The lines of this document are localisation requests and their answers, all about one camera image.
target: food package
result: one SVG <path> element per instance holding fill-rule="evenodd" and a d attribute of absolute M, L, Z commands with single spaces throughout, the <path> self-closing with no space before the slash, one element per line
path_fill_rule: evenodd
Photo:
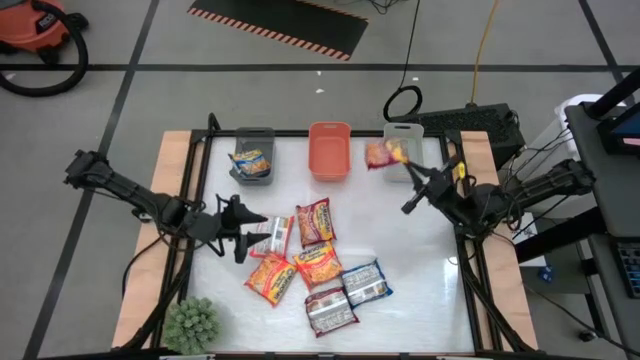
<path fill-rule="evenodd" d="M 249 255 L 255 258 L 265 257 L 267 254 L 273 253 L 282 258 L 287 256 L 287 245 L 289 244 L 289 236 L 291 235 L 291 227 L 293 226 L 294 217 L 269 216 L 268 219 L 259 224 L 252 224 L 252 233 L 271 234 L 270 238 L 266 238 L 251 247 Z"/>
<path fill-rule="evenodd" d="M 295 266 L 275 254 L 269 254 L 244 284 L 276 306 L 295 274 Z"/>
<path fill-rule="evenodd" d="M 309 290 L 314 286 L 333 280 L 342 272 L 342 265 L 336 251 L 328 241 L 304 250 L 293 259 Z"/>
<path fill-rule="evenodd" d="M 393 294 L 377 259 L 369 264 L 344 271 L 341 277 L 349 302 L 354 308 L 365 302 Z"/>
<path fill-rule="evenodd" d="M 407 141 L 390 138 L 385 141 L 367 144 L 365 161 L 368 169 L 377 169 L 397 163 L 409 162 Z"/>
<path fill-rule="evenodd" d="M 331 224 L 329 198 L 316 201 L 308 206 L 298 205 L 296 213 L 300 226 L 300 241 L 303 247 L 322 241 L 336 240 L 336 233 Z"/>
<path fill-rule="evenodd" d="M 271 172 L 271 164 L 265 159 L 260 149 L 229 154 L 233 169 L 241 177 L 263 177 Z"/>
<path fill-rule="evenodd" d="M 310 295 L 304 301 L 311 328 L 320 337 L 333 330 L 360 322 L 351 310 L 342 288 Z"/>

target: red shop vacuum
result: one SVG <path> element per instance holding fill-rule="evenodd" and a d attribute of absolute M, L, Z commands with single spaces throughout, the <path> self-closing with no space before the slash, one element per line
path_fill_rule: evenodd
<path fill-rule="evenodd" d="M 87 72 L 89 54 L 81 30 L 89 26 L 79 14 L 65 14 L 57 0 L 0 0 L 0 54 L 28 51 L 47 65 L 58 63 L 60 48 L 72 39 L 78 48 L 78 65 L 65 81 L 47 87 L 26 88 L 0 73 L 0 87 L 30 97 L 52 96 L 76 86 Z"/>

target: white table surface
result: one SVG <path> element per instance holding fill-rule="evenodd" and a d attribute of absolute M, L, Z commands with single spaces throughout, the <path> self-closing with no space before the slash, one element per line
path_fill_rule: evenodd
<path fill-rule="evenodd" d="M 364 146 L 373 139 L 351 139 L 351 173 L 342 183 L 316 182 L 307 168 L 306 138 L 276 138 L 275 179 L 265 187 L 245 187 L 229 176 L 227 153 L 234 138 L 216 138 L 208 168 L 204 201 L 215 208 L 215 194 L 241 201 L 256 212 L 291 216 L 296 205 L 329 197 L 336 231 L 334 242 L 345 269 L 378 258 L 394 294 L 355 309 L 360 323 L 316 338 L 304 299 L 309 295 L 297 274 L 277 307 L 244 286 L 260 263 L 247 257 L 236 264 L 233 243 L 220 258 L 204 247 L 193 260 L 189 295 L 208 297 L 222 323 L 215 352 L 423 352 L 469 353 L 473 342 L 462 279 L 456 265 L 453 227 L 426 200 L 410 216 L 400 211 L 412 196 L 411 185 L 389 183 L 382 170 L 367 171 Z M 439 141 L 423 141 L 425 164 L 442 165 Z M 297 221 L 287 259 L 302 250 Z M 340 281 L 313 289 L 317 292 Z"/>

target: green succulent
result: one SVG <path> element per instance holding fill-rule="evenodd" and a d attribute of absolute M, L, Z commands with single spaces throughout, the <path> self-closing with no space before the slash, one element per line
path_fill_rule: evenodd
<path fill-rule="evenodd" d="M 167 309 L 162 340 L 170 350 L 198 355 L 205 352 L 219 331 L 220 323 L 211 308 L 211 300 L 189 297 Z"/>

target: orange plastic bin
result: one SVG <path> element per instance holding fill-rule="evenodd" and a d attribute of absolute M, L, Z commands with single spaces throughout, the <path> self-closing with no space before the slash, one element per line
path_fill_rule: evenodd
<path fill-rule="evenodd" d="M 309 170 L 318 181 L 342 181 L 351 170 L 351 126 L 318 122 L 309 128 Z"/>

